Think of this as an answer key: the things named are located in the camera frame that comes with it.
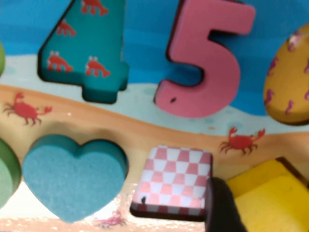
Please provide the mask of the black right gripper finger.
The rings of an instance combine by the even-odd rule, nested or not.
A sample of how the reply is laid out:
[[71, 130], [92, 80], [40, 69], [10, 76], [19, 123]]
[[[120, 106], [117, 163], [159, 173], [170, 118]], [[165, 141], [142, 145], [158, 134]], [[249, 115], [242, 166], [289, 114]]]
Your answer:
[[227, 183], [210, 177], [206, 185], [205, 230], [207, 232], [246, 232], [233, 194]]

